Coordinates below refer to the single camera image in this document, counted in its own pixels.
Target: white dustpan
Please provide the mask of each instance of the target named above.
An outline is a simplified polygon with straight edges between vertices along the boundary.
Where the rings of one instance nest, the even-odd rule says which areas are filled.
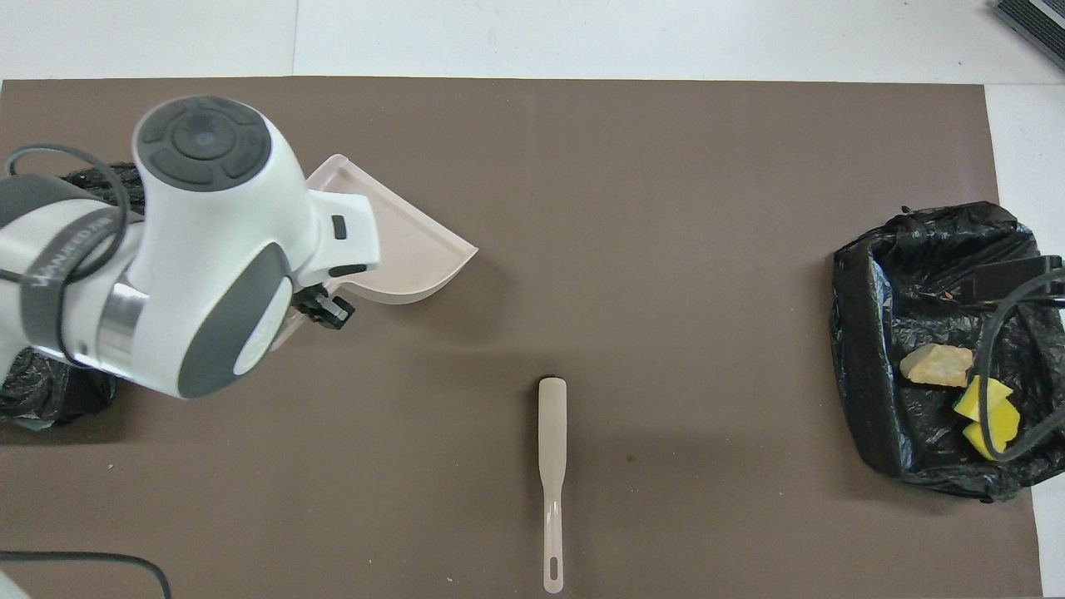
[[[350,160],[333,155],[310,177],[312,190],[370,198],[381,244],[381,265],[326,281],[330,293],[344,285],[356,295],[380,304],[410,304],[432,295],[462,270],[477,248],[408,204]],[[274,342],[279,346],[307,317],[290,310]]]

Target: black cable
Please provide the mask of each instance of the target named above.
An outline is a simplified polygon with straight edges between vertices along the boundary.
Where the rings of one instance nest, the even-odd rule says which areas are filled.
[[[95,551],[0,551],[0,562],[110,562],[138,566],[151,572],[163,589],[163,599],[171,599],[170,583],[163,569],[134,555],[99,553]]]
[[[33,144],[29,146],[22,146],[16,149],[15,151],[11,152],[7,159],[4,160],[4,165],[3,165],[4,171],[7,172],[7,175],[14,177],[15,175],[17,175],[17,173],[15,172],[15,163],[20,158],[42,151],[53,151],[59,153],[65,153],[67,156],[72,156],[75,158],[81,159],[87,162],[88,164],[92,164],[93,167],[99,171],[100,174],[103,175],[103,177],[108,180],[108,182],[111,183],[111,189],[112,191],[114,191],[115,199],[118,203],[118,228],[115,231],[114,237],[111,238],[111,244],[108,245],[108,248],[103,250],[103,254],[97,256],[96,259],[89,262],[87,265],[84,266],[79,265],[75,272],[70,273],[70,276],[67,278],[66,282],[67,284],[78,282],[79,280],[82,280],[85,277],[102,269],[103,265],[106,264],[112,257],[114,257],[115,253],[118,252],[118,247],[122,244],[122,240],[126,238],[126,229],[129,225],[130,196],[129,193],[126,191],[126,185],[122,184],[121,179],[118,178],[118,174],[116,174],[113,168],[111,168],[102,161],[100,161],[98,158],[88,152],[81,151],[78,148],[61,146],[59,144]],[[10,273],[9,271],[4,271],[4,273],[15,274],[15,273]],[[7,280],[15,280],[9,278],[7,276],[3,276],[3,278]]]
[[[1034,277],[1025,284],[1014,289],[1005,296],[1004,300],[998,305],[995,313],[992,315],[990,320],[984,323],[983,331],[980,334],[980,343],[977,346],[977,375],[980,376],[980,383],[977,385],[979,390],[979,414],[980,414],[980,433],[983,436],[984,448],[987,450],[987,454],[992,458],[998,462],[1010,462],[1014,459],[1028,450],[1035,447],[1043,437],[1046,437],[1054,428],[1060,426],[1065,422],[1065,403],[1061,404],[1054,411],[1050,414],[1047,418],[1039,422],[1035,426],[1028,430],[1020,439],[1018,439],[1013,447],[1005,450],[1004,452],[999,452],[995,449],[995,443],[992,442],[992,432],[990,422],[988,422],[988,409],[987,409],[987,377],[990,375],[992,370],[992,349],[995,344],[995,339],[998,337],[999,330],[1002,329],[1002,324],[1005,322],[1006,317],[1017,307],[1017,304],[1025,300],[1030,293],[1042,288],[1044,285],[1055,281],[1065,280],[1065,269],[1056,269],[1047,273],[1044,273],[1037,277]],[[1061,390],[1061,386],[1055,387],[1055,395],[1058,391]]]

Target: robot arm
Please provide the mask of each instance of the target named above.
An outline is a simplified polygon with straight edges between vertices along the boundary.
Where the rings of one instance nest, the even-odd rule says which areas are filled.
[[[306,303],[306,288],[380,262],[366,197],[308,190],[283,136],[245,104],[167,102],[138,124],[133,149],[147,217],[77,281],[67,262],[115,245],[115,209],[51,177],[0,180],[0,269],[19,274],[0,280],[14,307],[0,312],[0,369],[33,346],[203,395],[262,359],[294,294]],[[350,313],[321,308],[334,327]]]

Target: black trash bag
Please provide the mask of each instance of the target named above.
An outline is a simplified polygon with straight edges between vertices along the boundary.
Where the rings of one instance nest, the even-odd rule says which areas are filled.
[[[0,422],[40,431],[96,414],[115,400],[115,377],[23,350],[0,389]]]
[[[962,281],[978,265],[1038,255],[1032,231],[988,203],[901,214],[836,252],[832,355],[847,423],[869,467],[984,502],[1012,499],[1065,470],[1061,427],[1020,457],[988,462],[962,434],[970,421],[952,409],[963,389],[912,383],[898,370],[925,343],[976,351],[995,307],[960,303]],[[1019,438],[1062,403],[1058,309],[1018,304],[992,356],[990,376],[1014,389]]]
[[[144,214],[144,188],[136,166],[121,163],[112,168],[129,192],[131,209]],[[106,179],[95,168],[71,173],[63,180],[117,205]],[[117,381],[110,374],[23,350],[0,388],[0,422],[11,421],[33,431],[67,424],[110,406],[117,388]]]

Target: brush handle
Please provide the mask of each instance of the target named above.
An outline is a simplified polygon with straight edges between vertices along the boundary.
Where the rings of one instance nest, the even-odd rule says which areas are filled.
[[[562,500],[557,496],[543,502],[543,588],[562,589]]]
[[[543,587],[562,589],[562,481],[566,479],[566,382],[540,381],[540,481],[543,482]]]

